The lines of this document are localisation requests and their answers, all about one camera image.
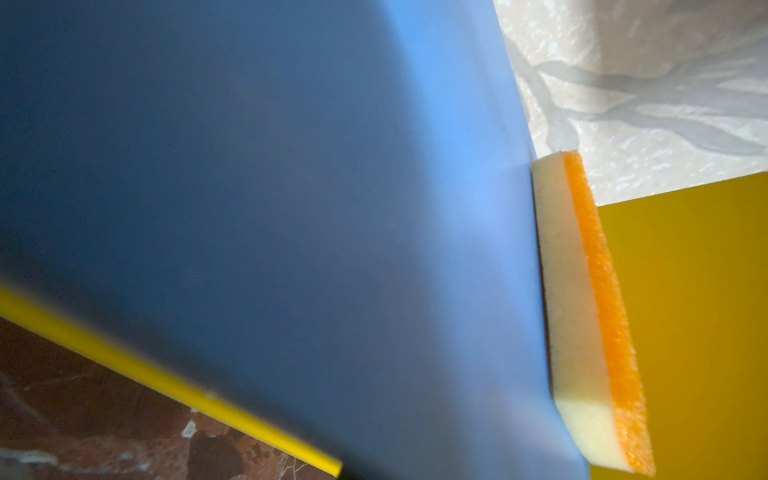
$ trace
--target sponge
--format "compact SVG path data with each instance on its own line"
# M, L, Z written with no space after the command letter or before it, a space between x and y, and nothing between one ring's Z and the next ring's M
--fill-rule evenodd
M653 476L627 313L581 155L552 154L531 171L554 403L592 465Z

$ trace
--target blue surface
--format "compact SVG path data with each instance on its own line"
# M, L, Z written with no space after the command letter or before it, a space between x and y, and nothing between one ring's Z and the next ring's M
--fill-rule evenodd
M490 0L0 7L6 276L393 478L588 478Z

